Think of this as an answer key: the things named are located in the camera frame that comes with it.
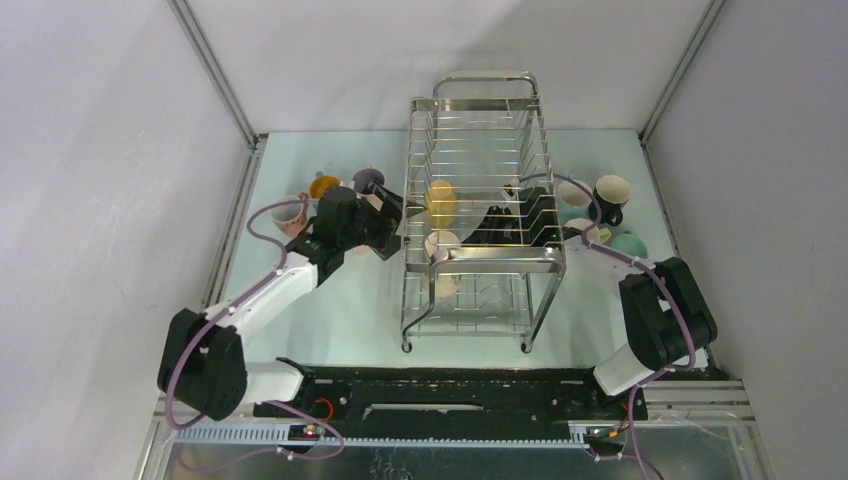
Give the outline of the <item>iridescent pale pink mug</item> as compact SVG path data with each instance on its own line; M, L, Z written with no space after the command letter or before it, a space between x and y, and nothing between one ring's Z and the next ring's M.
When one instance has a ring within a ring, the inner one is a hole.
M373 194L378 187L384 186L384 173L373 167L366 167L355 172L352 178L352 188L360 195Z

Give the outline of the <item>pale yellow faceted mug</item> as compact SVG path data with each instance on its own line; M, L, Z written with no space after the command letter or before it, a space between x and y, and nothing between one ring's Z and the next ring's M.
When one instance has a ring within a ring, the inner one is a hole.
M606 244L611 236L611 231L606 227L598 227L592 220L583 217L572 218L563 225L563 234L569 236L586 235L594 243Z

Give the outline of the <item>light blue faceted mug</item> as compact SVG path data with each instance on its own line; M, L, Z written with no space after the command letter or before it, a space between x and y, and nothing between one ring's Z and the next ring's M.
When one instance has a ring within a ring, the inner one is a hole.
M589 186L580 180L562 180L559 183L557 206L561 224L587 216L587 209L591 204L589 192Z

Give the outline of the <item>black mug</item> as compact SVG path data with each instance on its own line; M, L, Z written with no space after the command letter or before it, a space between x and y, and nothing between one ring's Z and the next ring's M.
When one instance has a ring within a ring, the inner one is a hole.
M593 200L587 213L589 219L613 227L623 221L623 208L631 198L631 185L623 177L604 175L593 189Z

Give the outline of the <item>blue butterfly mug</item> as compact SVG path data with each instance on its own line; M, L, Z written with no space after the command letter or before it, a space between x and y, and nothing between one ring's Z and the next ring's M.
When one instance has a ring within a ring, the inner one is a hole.
M308 193L311 198L320 199L329 189L339 187L341 185L342 181L338 177L334 175L327 175L323 172L317 172L315 179L309 186Z

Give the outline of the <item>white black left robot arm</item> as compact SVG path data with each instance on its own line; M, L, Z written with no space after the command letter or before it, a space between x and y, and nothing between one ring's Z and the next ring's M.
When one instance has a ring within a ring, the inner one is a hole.
M332 187L315 205L314 215L289 243L269 238L280 258L255 284L201 312L182 309L172 317L157 374L172 428L194 424L175 419L175 402L215 421L247 403L276 401L297 417L311 412L316 390L306 368L286 358L249 362L245 347L335 273L348 251L365 246L382 260L391 258L406 241L398 232L402 221L425 208L376 182L362 193Z

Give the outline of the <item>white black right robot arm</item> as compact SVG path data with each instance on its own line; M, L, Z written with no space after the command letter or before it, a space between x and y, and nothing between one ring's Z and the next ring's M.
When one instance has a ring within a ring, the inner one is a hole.
M629 184L614 178L611 187L566 179L558 186L564 241L561 271L574 314L594 309L576 297L595 289L620 302L627 340L586 373L581 392L585 411L606 418L636 391L667 372L690 370L697 353L717 337L717 327L688 265L670 257L651 262L637 248L606 245L602 230L619 221L630 198Z

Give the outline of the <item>green mug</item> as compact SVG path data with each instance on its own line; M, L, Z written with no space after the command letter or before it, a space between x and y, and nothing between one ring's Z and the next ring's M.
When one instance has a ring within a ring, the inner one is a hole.
M610 247L632 257L641 259L649 257L646 243L629 231L615 235L610 242Z

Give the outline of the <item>salmon dotted mug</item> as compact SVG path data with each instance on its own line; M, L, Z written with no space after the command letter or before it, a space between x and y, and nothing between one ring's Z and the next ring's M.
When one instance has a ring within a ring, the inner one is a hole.
M287 195L278 200L278 202L284 202L284 205L270 210L274 224L290 239L297 237L307 225L309 199L309 195L305 192Z

